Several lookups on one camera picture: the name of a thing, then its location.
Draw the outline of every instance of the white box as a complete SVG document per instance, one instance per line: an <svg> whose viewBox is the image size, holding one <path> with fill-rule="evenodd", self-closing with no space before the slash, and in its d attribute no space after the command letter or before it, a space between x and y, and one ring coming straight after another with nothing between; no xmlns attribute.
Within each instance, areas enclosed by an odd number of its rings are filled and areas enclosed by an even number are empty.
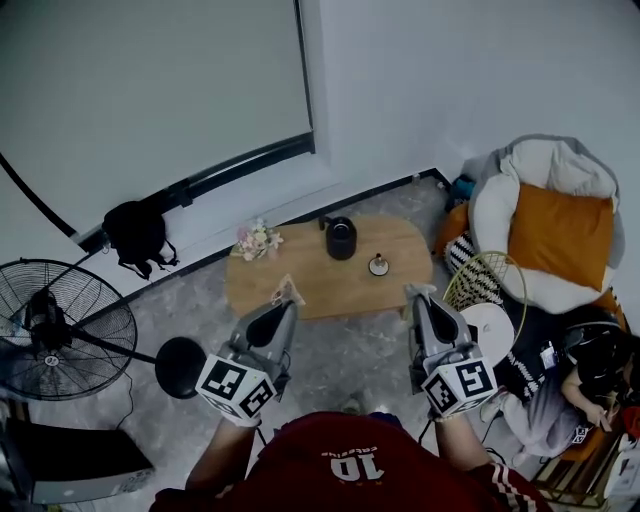
<svg viewBox="0 0 640 512"><path fill-rule="evenodd" d="M441 416L478 407L498 386L486 357L444 364L433 370L422 385L431 406Z"/></svg>
<svg viewBox="0 0 640 512"><path fill-rule="evenodd" d="M255 417L276 395L265 372L214 355L207 358L196 391L219 411L242 419Z"/></svg>

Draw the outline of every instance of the black trim strip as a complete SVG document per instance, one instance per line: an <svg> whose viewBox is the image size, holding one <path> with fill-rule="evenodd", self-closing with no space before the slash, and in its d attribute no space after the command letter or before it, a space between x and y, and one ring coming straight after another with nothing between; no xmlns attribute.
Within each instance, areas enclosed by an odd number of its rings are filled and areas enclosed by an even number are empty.
<svg viewBox="0 0 640 512"><path fill-rule="evenodd" d="M304 81L304 95L307 99L307 115L309 126L313 129L313 111L311 110L311 95L309 93L309 73L307 71L307 54L304 46L304 29L302 28L302 15L300 14L300 0L293 0L293 9L296 12L296 25L298 25L298 43L300 44L300 57L302 58L302 79Z"/></svg>
<svg viewBox="0 0 640 512"><path fill-rule="evenodd" d="M69 224L63 221L58 215L49 208L42 199L40 199L34 192L29 188L29 186L22 181L18 173L11 167L9 162L7 162L6 158L0 153L0 165L7 172L9 177L13 180L13 182L18 186L18 188L22 191L22 193L27 196L27 198L33 203L33 205L40 210L40 212L51 221L51 223L57 227L60 231L62 231L69 238L77 235L75 229L73 229Z"/></svg>
<svg viewBox="0 0 640 512"><path fill-rule="evenodd" d="M197 197L265 167L304 153L314 152L313 133L303 133L209 167L143 199L143 202L149 208L163 214L178 206L189 206ZM105 241L104 231L97 229L81 240L78 245L88 253L96 254L102 250Z"/></svg>
<svg viewBox="0 0 640 512"><path fill-rule="evenodd" d="M426 171L422 171L418 173L418 175L420 176L421 179L428 178L428 177L435 178L436 180L438 180L440 183L444 185L445 190L447 191L451 188L451 183L449 182L449 180L447 180L447 178L445 178L438 169L435 169L435 168L428 169ZM325 206L324 208L319 208L312 212L301 215L300 217L296 217L295 219L285 222L283 225L298 224L300 222L309 222L309 221L315 220L321 215L326 215L333 211L339 210L340 208L344 208L346 206L357 203L358 201L362 201L363 199L369 199L370 197L377 196L378 194L382 194L383 192L393 190L394 188L398 188L403 185L408 185L409 183L412 182L412 180L413 180L413 176L407 176L406 178L401 178L399 180L392 181L391 183L381 185L380 187L376 187L371 190L366 190L365 192L361 192L360 194L356 194L354 196L348 197L346 199L343 199L342 201L338 201L336 203L330 204L328 206ZM155 288L156 286L160 286L161 284L164 284L167 281L170 281L171 279L184 277L186 275L191 274L192 272L195 272L198 269L201 269L202 267L206 267L207 265L215 263L216 261L227 257L231 252L232 248L233 247L227 247L226 249L222 249L221 251L210 254L209 256L206 256L201 260L198 260L192 263L191 265L188 265L184 268L176 270L175 272L169 274L168 276L163 277L162 279L158 279L157 281L150 283L147 286L140 288L139 290L127 295L126 297L124 297L124 299L121 299L114 304L116 304L117 306L120 306L122 303L128 304L129 302L137 299L143 293Z"/></svg>

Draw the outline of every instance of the baseboard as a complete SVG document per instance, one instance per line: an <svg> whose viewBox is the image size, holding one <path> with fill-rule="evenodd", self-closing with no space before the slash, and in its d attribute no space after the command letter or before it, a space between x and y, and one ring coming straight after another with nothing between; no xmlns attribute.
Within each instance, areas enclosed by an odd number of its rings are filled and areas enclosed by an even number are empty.
<svg viewBox="0 0 640 512"><path fill-rule="evenodd" d="M447 180L447 178L444 177L444 175L438 170L438 169L428 169L426 171L422 171L420 173L417 174L417 176L420 177L420 179L423 178L435 178L437 181L439 181L440 183L442 183L445 187L445 190L449 191L451 188L451 183L449 182L449 180ZM298 224L300 222L309 222L311 220L317 219L318 217L320 217L321 215L327 215L331 212L334 212L336 210L339 210L340 208L344 208L346 206L350 206L354 203L357 203L359 201L362 201L363 199L369 199L370 197L374 197L377 196L378 194L382 194L383 192L387 192L389 190L393 190L395 188L401 187L403 185L408 185L409 183L411 183L414 179L414 176L407 176L405 178L400 178L399 180L395 180L392 181L390 183L386 183L384 185L381 185L379 187L376 188L372 188L370 190L366 190L364 192L361 192L359 194L355 194L351 197L348 197L346 199L343 199L341 201L337 201L335 203L332 203L330 205L327 205L323 208L319 208L317 210L313 210L309 213L305 213L304 215L301 215L299 217L296 217L294 219L291 219L290 221L285 222L285 224ZM160 286L161 284L166 283L167 281L171 280L171 279L176 279L178 277L184 277L188 274L191 274L192 272L195 272L196 270L201 269L202 267L205 267L207 265L210 265L211 263L214 263L222 258L225 258L229 255L229 253L231 252L232 247L227 247L226 249L222 249L221 251L217 251L213 254L210 254L209 256L202 258L201 260L196 261L195 263L192 263L191 265L188 265L184 268L181 268L180 270L176 270L175 272L172 272L171 274L169 274L166 277L163 277L162 279L158 279L157 281L150 283L149 285L145 286L144 288L140 288L139 290L136 290L135 292L127 295L125 297L125 301L126 302L131 302L135 299L137 299L138 297L140 297L143 293L152 290L153 288Z"/></svg>

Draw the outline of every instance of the fan guard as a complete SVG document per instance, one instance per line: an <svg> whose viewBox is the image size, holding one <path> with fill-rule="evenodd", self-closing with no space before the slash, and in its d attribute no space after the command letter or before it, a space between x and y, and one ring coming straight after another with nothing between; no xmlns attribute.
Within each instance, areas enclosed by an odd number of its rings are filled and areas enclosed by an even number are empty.
<svg viewBox="0 0 640 512"><path fill-rule="evenodd" d="M43 290L50 296L50 314L68 333L55 344L43 343L36 335L42 311L34 313L38 308L32 299ZM70 400L97 393L120 377L132 356L79 339L74 330L126 351L136 349L133 313L122 295L100 277L44 259L0 266L3 387L25 398Z"/></svg>

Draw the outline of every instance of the hand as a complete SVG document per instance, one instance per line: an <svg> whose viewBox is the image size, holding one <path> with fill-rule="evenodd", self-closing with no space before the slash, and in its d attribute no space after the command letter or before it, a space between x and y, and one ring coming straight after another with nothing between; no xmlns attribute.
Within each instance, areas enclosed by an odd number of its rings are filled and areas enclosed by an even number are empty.
<svg viewBox="0 0 640 512"><path fill-rule="evenodd" d="M262 419L260 418L259 414L254 418L251 418L248 420L245 420L243 418L238 418L237 416L232 416L231 414L227 414L226 412L222 412L222 411L220 411L220 414L222 414L222 417L224 419L233 423L236 427L258 428L260 423L262 423Z"/></svg>
<svg viewBox="0 0 640 512"><path fill-rule="evenodd" d="M461 414L463 414L461 412L454 411L449 415L441 416L438 410L433 405L433 403L431 403L431 398L429 398L429 406L430 407L429 407L429 410L427 411L427 418L429 418L431 421L434 421L436 423L447 421L451 418L455 418L456 416L460 416Z"/></svg>
<svg viewBox="0 0 640 512"><path fill-rule="evenodd" d="M587 415L587 421L592 423L596 427L600 426L600 420L604 418L606 412L604 408L600 407L597 404L589 404L584 409L585 414Z"/></svg>
<svg viewBox="0 0 640 512"><path fill-rule="evenodd" d="M619 412L620 412L619 405L616 405L615 407L611 408L607 416L607 420L609 421L609 423L613 422L614 418L616 417L616 414L618 414Z"/></svg>

